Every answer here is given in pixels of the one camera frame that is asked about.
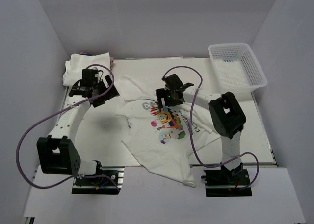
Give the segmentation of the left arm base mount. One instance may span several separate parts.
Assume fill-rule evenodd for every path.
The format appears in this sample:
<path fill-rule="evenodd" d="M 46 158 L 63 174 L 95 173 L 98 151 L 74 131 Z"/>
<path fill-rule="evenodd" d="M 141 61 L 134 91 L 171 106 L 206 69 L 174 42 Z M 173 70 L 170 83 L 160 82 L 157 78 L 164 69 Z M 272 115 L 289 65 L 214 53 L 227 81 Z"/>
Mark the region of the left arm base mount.
<path fill-rule="evenodd" d="M 72 194 L 80 195 L 117 195 L 119 191 L 112 183 L 122 188 L 124 167 L 102 167 L 97 175 L 98 178 L 75 178 L 72 185 Z"/>

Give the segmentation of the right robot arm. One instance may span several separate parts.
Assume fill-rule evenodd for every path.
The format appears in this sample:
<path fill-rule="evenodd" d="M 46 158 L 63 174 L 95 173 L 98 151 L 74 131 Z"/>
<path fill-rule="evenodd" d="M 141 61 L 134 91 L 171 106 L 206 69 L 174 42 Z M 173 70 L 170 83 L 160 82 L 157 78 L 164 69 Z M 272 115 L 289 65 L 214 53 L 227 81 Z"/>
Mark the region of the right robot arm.
<path fill-rule="evenodd" d="M 233 184 L 243 170 L 240 157 L 240 136 L 246 123 L 246 116 L 236 97 L 231 92 L 206 94 L 200 88 L 189 89 L 192 83 L 183 84 L 176 74 L 164 76 L 165 87 L 156 89 L 158 107 L 178 106 L 184 102 L 208 108 L 215 132 L 221 136 L 222 159 L 220 168 L 222 180 Z"/>

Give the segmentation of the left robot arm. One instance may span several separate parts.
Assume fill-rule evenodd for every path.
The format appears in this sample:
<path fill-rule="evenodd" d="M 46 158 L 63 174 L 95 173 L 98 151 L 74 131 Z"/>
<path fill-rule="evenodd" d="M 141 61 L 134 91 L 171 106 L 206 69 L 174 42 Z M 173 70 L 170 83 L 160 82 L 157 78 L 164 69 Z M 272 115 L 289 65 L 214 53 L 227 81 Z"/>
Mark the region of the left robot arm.
<path fill-rule="evenodd" d="M 37 141 L 41 169 L 46 174 L 84 175 L 92 184 L 104 178 L 101 163 L 85 161 L 75 147 L 75 137 L 90 107 L 99 107 L 119 95 L 109 75 L 102 77 L 104 66 L 90 65 L 82 70 L 81 79 L 72 86 L 63 112 L 47 137 Z"/>

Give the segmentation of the white printed cartoon t-shirt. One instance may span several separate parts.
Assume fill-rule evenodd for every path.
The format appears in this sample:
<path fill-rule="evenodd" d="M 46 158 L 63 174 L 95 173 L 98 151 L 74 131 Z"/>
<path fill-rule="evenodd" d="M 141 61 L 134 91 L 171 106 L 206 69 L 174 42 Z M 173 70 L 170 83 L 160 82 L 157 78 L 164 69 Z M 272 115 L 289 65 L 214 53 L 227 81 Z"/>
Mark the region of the white printed cartoon t-shirt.
<path fill-rule="evenodd" d="M 189 103 L 158 109 L 152 89 L 126 75 L 115 86 L 121 141 L 131 155 L 149 172 L 195 187 L 189 157 L 220 138 L 209 111 L 194 106 L 190 116 Z"/>

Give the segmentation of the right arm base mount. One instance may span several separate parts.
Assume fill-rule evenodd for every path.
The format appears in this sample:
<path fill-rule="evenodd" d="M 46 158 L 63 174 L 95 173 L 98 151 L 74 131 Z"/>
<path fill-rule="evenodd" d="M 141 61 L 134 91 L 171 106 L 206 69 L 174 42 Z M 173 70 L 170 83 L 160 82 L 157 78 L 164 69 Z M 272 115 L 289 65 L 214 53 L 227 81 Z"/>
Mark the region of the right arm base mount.
<path fill-rule="evenodd" d="M 244 169 L 232 180 L 222 170 L 204 170 L 201 180 L 205 184 L 206 197 L 251 197 L 248 171 Z"/>

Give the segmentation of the white t-shirt stack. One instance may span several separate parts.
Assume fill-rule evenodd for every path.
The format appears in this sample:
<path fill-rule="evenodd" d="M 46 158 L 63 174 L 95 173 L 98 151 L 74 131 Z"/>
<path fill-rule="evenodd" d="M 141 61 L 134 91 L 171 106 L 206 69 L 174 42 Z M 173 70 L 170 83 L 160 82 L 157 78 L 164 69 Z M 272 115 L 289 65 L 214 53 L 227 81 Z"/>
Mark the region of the white t-shirt stack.
<path fill-rule="evenodd" d="M 100 64 L 111 68 L 113 58 L 109 52 L 100 55 L 88 56 L 85 54 L 72 54 L 70 60 L 65 62 L 65 73 L 63 75 L 63 85 L 72 87 L 82 78 L 82 70 L 92 64 Z"/>

